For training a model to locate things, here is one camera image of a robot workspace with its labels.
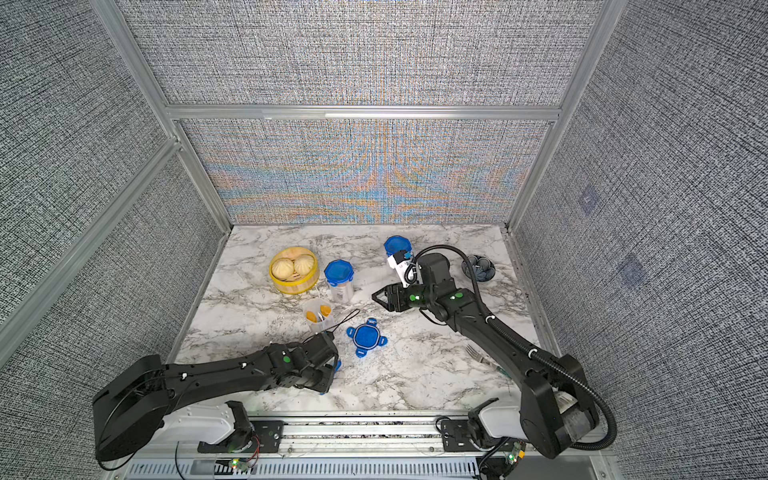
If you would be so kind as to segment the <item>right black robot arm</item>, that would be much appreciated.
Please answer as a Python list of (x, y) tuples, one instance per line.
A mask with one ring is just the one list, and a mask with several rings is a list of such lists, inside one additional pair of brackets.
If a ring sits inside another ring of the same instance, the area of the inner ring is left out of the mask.
[(567, 449), (611, 447), (618, 437), (616, 417), (589, 386), (579, 361), (555, 356), (503, 322), (484, 302), (476, 274), (469, 275), (470, 287), (458, 287), (448, 251), (470, 261), (462, 250), (446, 244), (389, 255), (387, 263), (399, 280), (374, 292), (373, 300), (389, 312), (426, 310), (495, 360), (520, 391), (520, 437), (543, 456), (554, 459)]

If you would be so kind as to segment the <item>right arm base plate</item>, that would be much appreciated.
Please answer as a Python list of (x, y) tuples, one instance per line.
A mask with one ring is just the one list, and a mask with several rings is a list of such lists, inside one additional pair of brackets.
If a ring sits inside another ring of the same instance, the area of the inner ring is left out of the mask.
[(488, 448), (484, 430), (477, 421), (445, 417), (436, 421), (436, 428), (445, 452), (480, 452)]

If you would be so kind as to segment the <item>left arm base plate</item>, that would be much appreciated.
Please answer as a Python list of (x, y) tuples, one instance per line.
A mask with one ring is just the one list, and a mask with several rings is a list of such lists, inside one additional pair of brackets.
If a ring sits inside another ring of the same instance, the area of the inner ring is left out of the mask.
[(200, 442), (201, 454), (277, 453), (282, 441), (285, 423), (281, 420), (252, 421), (250, 427), (236, 430), (230, 437), (217, 443)]

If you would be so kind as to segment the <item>clear container front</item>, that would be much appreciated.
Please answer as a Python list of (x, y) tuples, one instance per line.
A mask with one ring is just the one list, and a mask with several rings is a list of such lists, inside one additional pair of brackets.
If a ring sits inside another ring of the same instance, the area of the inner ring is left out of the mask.
[[(331, 315), (329, 317), (327, 317), (327, 318), (324, 318), (321, 315), (321, 313), (320, 313), (320, 307), (322, 305), (328, 305), (332, 309)], [(340, 321), (340, 318), (335, 313), (335, 308), (333, 307), (332, 303), (330, 301), (327, 301), (327, 300), (323, 300), (323, 299), (309, 300), (309, 301), (305, 302), (302, 305), (302, 311), (303, 311), (303, 315), (304, 315), (304, 319), (305, 319), (305, 324), (308, 326), (309, 331), (312, 334), (316, 334), (316, 333), (320, 333), (320, 332), (329, 330), (330, 328), (336, 326), (339, 323), (339, 321)], [(319, 322), (318, 323), (310, 322), (305, 317), (305, 312), (306, 311), (315, 312), (317, 317), (318, 317)]]

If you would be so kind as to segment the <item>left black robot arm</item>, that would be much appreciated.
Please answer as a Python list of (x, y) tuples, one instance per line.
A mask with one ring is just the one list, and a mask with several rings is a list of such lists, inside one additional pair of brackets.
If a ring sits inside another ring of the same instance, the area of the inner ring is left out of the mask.
[(95, 459), (118, 460), (139, 451), (164, 417), (201, 401), (276, 388), (329, 391), (339, 361), (334, 334), (302, 342), (271, 343), (251, 354), (200, 364), (164, 364), (140, 358), (95, 394)]

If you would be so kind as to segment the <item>blue lid back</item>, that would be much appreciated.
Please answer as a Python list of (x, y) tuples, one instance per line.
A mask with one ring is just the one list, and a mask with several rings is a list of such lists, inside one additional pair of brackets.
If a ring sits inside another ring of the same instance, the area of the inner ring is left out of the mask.
[(405, 251), (408, 254), (412, 252), (411, 242), (400, 235), (390, 236), (384, 243), (384, 248), (387, 256), (393, 256), (397, 252)]

